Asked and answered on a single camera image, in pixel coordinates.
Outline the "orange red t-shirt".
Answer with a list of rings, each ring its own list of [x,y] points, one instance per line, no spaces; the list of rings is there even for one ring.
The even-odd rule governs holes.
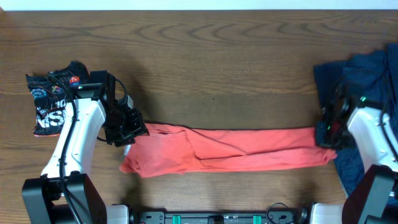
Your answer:
[[[322,166],[337,157],[315,144],[314,128],[207,130],[147,124],[119,169],[141,177]]]

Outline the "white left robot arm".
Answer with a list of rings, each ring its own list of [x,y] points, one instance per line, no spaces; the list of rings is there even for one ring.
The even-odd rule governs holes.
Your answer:
[[[57,146],[41,176],[27,179],[22,198],[31,223],[129,223],[126,205],[105,205],[89,177],[100,129],[106,143],[134,144],[148,132],[128,101],[117,105],[114,85],[74,86]]]

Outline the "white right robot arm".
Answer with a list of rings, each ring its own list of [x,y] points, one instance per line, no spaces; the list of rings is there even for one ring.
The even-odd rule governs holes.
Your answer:
[[[397,197],[397,140],[389,120],[379,103],[364,96],[336,96],[328,102],[317,125],[317,144],[341,149],[355,143],[364,177],[345,203],[314,204],[310,223],[397,223],[397,207],[388,203]]]

